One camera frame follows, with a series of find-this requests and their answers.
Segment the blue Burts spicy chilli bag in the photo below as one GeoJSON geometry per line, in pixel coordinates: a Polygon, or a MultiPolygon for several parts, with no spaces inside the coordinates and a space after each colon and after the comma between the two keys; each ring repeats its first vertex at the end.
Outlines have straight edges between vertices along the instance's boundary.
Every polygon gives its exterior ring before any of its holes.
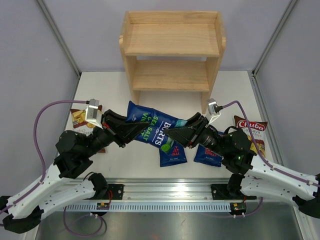
{"type": "Polygon", "coordinates": [[[162,149],[159,150],[159,165],[161,168],[184,164],[187,162],[184,147],[176,141],[168,152],[164,152],[162,149]]]}

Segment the blue Burts sea salt bag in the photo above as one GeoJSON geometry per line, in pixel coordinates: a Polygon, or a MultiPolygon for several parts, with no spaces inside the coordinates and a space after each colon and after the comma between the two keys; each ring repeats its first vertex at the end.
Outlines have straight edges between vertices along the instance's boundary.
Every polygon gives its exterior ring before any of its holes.
{"type": "Polygon", "coordinates": [[[127,118],[129,123],[146,122],[149,126],[136,138],[136,141],[150,144],[165,153],[169,153],[175,141],[167,136],[166,129],[183,127],[187,124],[184,119],[168,115],[154,108],[136,105],[132,101],[128,103],[127,118]]]}

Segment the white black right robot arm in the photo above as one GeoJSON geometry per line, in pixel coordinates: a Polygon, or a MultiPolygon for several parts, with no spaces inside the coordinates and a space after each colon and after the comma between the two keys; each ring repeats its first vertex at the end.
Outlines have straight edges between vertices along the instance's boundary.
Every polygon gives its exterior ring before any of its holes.
{"type": "Polygon", "coordinates": [[[212,196],[244,200],[260,197],[285,202],[313,218],[320,217],[320,177],[291,170],[264,159],[251,150],[251,141],[239,128],[220,134],[199,113],[187,125],[169,128],[164,133],[185,148],[203,146],[222,158],[232,173],[222,190],[212,196]]]}

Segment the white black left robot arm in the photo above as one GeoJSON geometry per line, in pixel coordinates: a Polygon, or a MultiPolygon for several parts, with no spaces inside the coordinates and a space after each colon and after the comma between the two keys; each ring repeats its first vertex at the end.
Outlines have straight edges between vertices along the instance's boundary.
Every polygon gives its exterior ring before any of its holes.
{"type": "Polygon", "coordinates": [[[85,120],[94,125],[90,135],[72,130],[64,131],[56,144],[59,155],[46,170],[44,177],[34,183],[37,188],[30,194],[29,186],[20,193],[0,198],[0,209],[8,215],[2,220],[5,230],[22,234],[62,207],[80,200],[103,199],[109,185],[101,173],[93,173],[80,184],[59,193],[59,187],[76,179],[93,163],[90,157],[101,149],[116,143],[124,148],[147,129],[148,122],[127,122],[126,117],[112,110],[101,113],[87,109],[85,120]]]}

